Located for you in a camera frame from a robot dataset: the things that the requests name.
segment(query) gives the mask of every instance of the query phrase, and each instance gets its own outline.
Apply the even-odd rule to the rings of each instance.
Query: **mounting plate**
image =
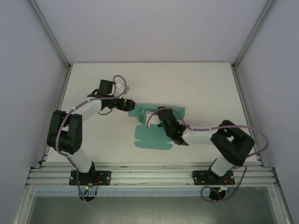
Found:
[[[93,185],[94,186],[96,186],[96,185],[109,186],[110,185],[110,180],[111,180],[111,171],[95,171],[95,177],[94,177],[94,182],[93,182],[94,184]],[[84,178],[84,177],[79,178],[79,184],[80,185],[88,185],[89,184],[89,179]],[[77,172],[76,172],[76,170],[71,171],[69,185],[71,185],[71,186],[76,186],[77,185]]]
[[[233,171],[229,170],[222,177],[217,178],[215,181],[211,181],[208,176],[207,170],[194,170],[192,172],[194,185],[232,185],[235,184]]]

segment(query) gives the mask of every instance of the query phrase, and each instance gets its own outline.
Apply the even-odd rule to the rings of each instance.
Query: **gray floor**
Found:
[[[199,197],[36,197],[30,224],[274,224],[266,189],[241,188],[229,201]]]

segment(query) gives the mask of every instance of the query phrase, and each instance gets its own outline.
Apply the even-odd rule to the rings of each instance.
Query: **aluminum frame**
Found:
[[[240,77],[235,70],[232,70],[238,93],[241,99],[246,120],[252,125],[252,114],[249,112],[249,103],[246,101],[244,91],[240,84]],[[57,108],[60,108],[64,98],[67,82],[70,72],[66,76],[57,100]],[[273,213],[276,220],[280,224],[291,224],[292,218],[286,206],[278,178],[273,168],[265,168],[261,160],[262,157],[257,156],[256,163],[247,163],[248,170],[245,174],[241,187],[267,187],[271,196],[270,203],[273,207]],[[184,163],[184,164],[116,164],[116,163],[95,163],[97,170],[112,171],[112,179],[110,186],[102,186],[104,188],[190,188],[194,189],[193,178],[191,177],[193,170],[207,170],[210,163]],[[20,202],[15,224],[26,223],[29,219],[30,210],[33,207],[33,199],[35,192],[40,188],[63,188],[69,189],[68,185],[70,171],[72,166],[67,162],[51,163],[43,162],[40,169],[31,169],[26,187]],[[242,176],[242,170],[234,170],[236,183]]]
[[[72,66],[66,59],[59,43],[47,24],[42,12],[40,11],[35,0],[28,0],[38,20],[48,35],[53,47],[63,64],[66,66],[66,73],[58,94],[58,98],[54,109],[61,107],[67,83],[71,74]],[[248,36],[242,50],[232,66],[232,72],[235,83],[240,96],[241,104],[245,114],[246,121],[250,126],[256,126],[252,115],[250,105],[245,93],[242,77],[238,72],[238,66],[245,57],[256,36],[261,30],[271,10],[275,6],[277,0],[268,0],[265,8],[254,25],[250,35]],[[261,149],[261,138],[255,132],[250,131],[251,136],[256,140],[256,149]],[[68,180],[70,177],[71,165],[69,163],[48,163],[45,162],[49,147],[46,139],[40,156],[41,163],[39,169],[31,169],[28,180],[22,194],[17,213],[14,218],[14,224],[25,224],[29,220],[30,210],[34,206],[34,198],[36,191],[42,187],[50,187],[53,189],[63,188],[69,189]],[[171,164],[164,166],[163,164],[112,164],[112,163],[96,163],[96,168],[100,170],[111,170],[113,188],[195,188],[191,173],[193,170],[207,170],[208,163],[189,163],[189,164]],[[264,153],[260,154],[257,163],[249,163],[248,170],[244,177],[241,187],[267,187],[270,203],[273,207],[273,213],[279,224],[291,224],[292,218],[287,208],[282,190],[279,185],[278,178],[273,168],[266,168],[268,162]],[[240,180],[242,170],[235,170],[234,176],[236,183]]]

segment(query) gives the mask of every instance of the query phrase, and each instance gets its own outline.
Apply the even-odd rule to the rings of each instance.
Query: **white panel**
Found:
[[[51,118],[64,66],[25,0],[0,6],[0,217],[9,224]]]
[[[232,63],[266,2],[37,0],[71,63]]]
[[[258,127],[269,136],[275,166],[294,223],[299,223],[299,1],[278,1],[241,64]]]
[[[130,91],[124,97],[136,103],[185,107],[185,121],[192,126],[217,126],[224,119],[245,125],[246,120],[229,63],[83,63],[74,64],[62,109],[86,99],[101,79],[121,74]],[[94,115],[83,125],[82,147],[94,162],[162,165],[212,163],[220,153],[214,145],[173,145],[170,150],[134,145],[138,118],[114,109]],[[48,162],[66,161],[54,149]],[[247,161],[255,162],[256,157]]]

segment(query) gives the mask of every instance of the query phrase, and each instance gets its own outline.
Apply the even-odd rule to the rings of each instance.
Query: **cable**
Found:
[[[62,123],[61,123],[61,125],[60,125],[60,127],[59,127],[59,130],[58,130],[58,132],[57,132],[57,137],[56,137],[56,142],[55,142],[55,149],[56,149],[56,151],[57,151],[59,154],[61,154],[61,155],[63,155],[64,157],[66,157],[67,160],[71,163],[71,165],[75,168],[75,170],[76,170],[76,172],[77,172],[77,186],[78,186],[79,194],[80,194],[80,196],[81,196],[81,198],[82,198],[82,200],[83,200],[84,202],[86,202],[86,200],[85,200],[85,198],[84,198],[84,196],[83,196],[83,193],[82,193],[82,190],[81,190],[81,188],[80,188],[80,184],[79,184],[79,169],[78,169],[78,167],[76,166],[76,164],[71,160],[71,158],[70,158],[67,154],[62,153],[62,152],[59,150],[59,146],[58,146],[59,138],[60,138],[62,129],[63,129],[65,123],[66,123],[66,120],[68,119],[68,117],[70,116],[71,113],[73,113],[74,111],[76,111],[76,110],[79,109],[80,107],[84,106],[84,105],[87,104],[88,102],[92,102],[92,101],[95,101],[95,100],[117,99],[117,98],[121,97],[121,96],[125,93],[125,90],[126,90],[126,88],[127,88],[127,82],[126,82],[126,80],[125,80],[124,77],[119,76],[119,75],[116,75],[116,76],[113,77],[113,82],[114,82],[114,83],[116,83],[116,82],[115,82],[115,78],[117,78],[117,77],[121,78],[121,79],[123,80],[123,82],[124,82],[124,85],[125,85],[125,88],[124,88],[123,92],[122,92],[120,95],[118,95],[118,96],[116,96],[116,97],[113,96],[113,97],[105,97],[105,98],[104,98],[104,97],[102,97],[102,98],[93,98],[93,99],[88,99],[88,100],[82,102],[81,104],[79,104],[79,105],[76,106],[75,108],[71,109],[71,110],[66,114],[66,116],[65,116],[65,118],[63,119],[63,121],[62,121]]]
[[[183,181],[180,182],[159,182],[159,181],[150,181],[150,182],[142,182],[142,183],[120,183],[120,182],[114,182],[117,184],[124,184],[124,185],[139,185],[139,184],[148,184],[148,183],[182,183]]]
[[[95,195],[98,195],[98,187],[100,185],[100,178],[98,177],[97,179],[98,179],[98,182],[97,183],[93,183],[93,184],[97,184],[97,188],[95,189],[95,192],[94,192]]]
[[[110,114],[110,113],[112,112],[112,110],[113,110],[113,109],[111,109],[111,111],[109,111],[109,112],[107,112],[107,113],[100,113],[100,112],[98,112],[98,114],[99,114],[99,115],[107,115],[107,114]]]
[[[226,126],[217,126],[217,127],[210,127],[210,128],[192,128],[192,127],[189,127],[189,126],[186,124],[186,122],[184,121],[184,119],[182,118],[182,116],[180,115],[180,113],[179,113],[178,111],[176,111],[176,110],[174,110],[174,109],[172,109],[172,108],[169,108],[169,107],[163,107],[163,108],[160,108],[160,109],[157,109],[156,111],[154,111],[154,112],[150,115],[148,121],[146,122],[146,127],[149,126],[149,121],[150,121],[150,119],[151,119],[157,112],[162,111],[162,110],[172,110],[172,111],[175,111],[175,112],[178,114],[178,116],[181,118],[182,123],[184,124],[184,126],[185,126],[186,128],[188,128],[189,130],[192,130],[192,131],[197,131],[197,132],[208,132],[208,131],[211,131],[211,130],[218,130],[218,129],[225,129],[225,128],[247,128],[247,129],[252,129],[252,130],[255,130],[256,132],[259,132],[259,133],[265,138],[265,140],[266,140],[266,145],[265,145],[265,147],[262,148],[261,150],[258,150],[258,151],[254,152],[254,153],[249,154],[249,155],[247,156],[247,158],[248,158],[248,157],[251,157],[251,156],[253,156],[253,155],[257,155],[257,154],[259,154],[259,153],[265,151],[265,150],[269,147],[269,139],[268,139],[267,135],[266,135],[265,133],[263,133],[262,131],[260,131],[259,129],[255,128],[255,127],[250,127],[250,126],[245,126],[245,125],[226,125]]]
[[[192,128],[192,127],[189,127],[189,126],[186,124],[186,122],[184,121],[183,117],[181,116],[181,114],[180,114],[178,111],[176,111],[176,110],[174,110],[174,109],[172,109],[172,108],[169,108],[169,107],[163,107],[163,108],[160,108],[160,109],[155,110],[155,111],[150,115],[148,121],[146,122],[146,127],[149,126],[149,121],[150,121],[150,119],[154,116],[154,114],[156,114],[157,112],[162,111],[162,110],[171,110],[171,111],[175,111],[175,112],[178,114],[178,116],[181,118],[182,123],[184,124],[184,126],[185,126],[186,128],[188,128],[189,130],[192,130],[192,131],[197,131],[197,132],[207,132],[207,131],[211,131],[211,130],[218,130],[218,129],[225,129],[225,128],[247,128],[247,129],[252,129],[252,130],[255,130],[256,132],[259,132],[259,133],[265,138],[265,140],[266,140],[266,145],[265,145],[265,147],[262,148],[261,150],[258,150],[258,151],[254,152],[254,153],[249,154],[249,155],[247,156],[247,158],[248,158],[248,157],[251,157],[251,156],[253,156],[253,155],[257,155],[257,154],[259,154],[259,153],[265,151],[265,150],[269,147],[269,139],[268,139],[267,135],[266,135],[265,133],[263,133],[262,131],[260,131],[259,129],[255,128],[255,127],[244,126],[244,125],[228,125],[228,126],[217,126],[217,127],[211,127],[211,128]],[[239,189],[239,187],[240,187],[240,185],[241,185],[241,183],[242,183],[242,180],[243,180],[243,178],[244,178],[244,176],[245,176],[245,173],[246,173],[246,170],[247,170],[247,166],[240,166],[240,167],[236,167],[236,166],[234,166],[234,167],[232,168],[232,169],[239,169],[239,168],[241,168],[241,167],[245,167],[244,173],[243,173],[243,175],[242,175],[242,177],[241,177],[241,179],[240,179],[240,181],[239,181],[239,184],[236,186],[235,190],[233,191],[233,193],[232,193],[228,198],[225,198],[225,199],[222,199],[222,200],[221,200],[221,197],[220,197],[218,191],[217,191],[216,189],[212,188],[212,187],[209,187],[209,186],[204,186],[204,187],[201,189],[201,198],[204,199],[204,200],[207,201],[207,202],[222,202],[222,201],[227,201],[228,199],[230,199],[230,198],[231,198],[233,195],[235,195],[236,192],[238,191],[238,189]],[[203,193],[203,190],[206,189],[206,188],[210,188],[212,191],[214,191],[214,192],[218,195],[218,197],[220,198],[220,200],[219,200],[219,201],[211,201],[211,200],[207,200],[207,199],[205,199],[205,198],[202,196],[202,193]]]

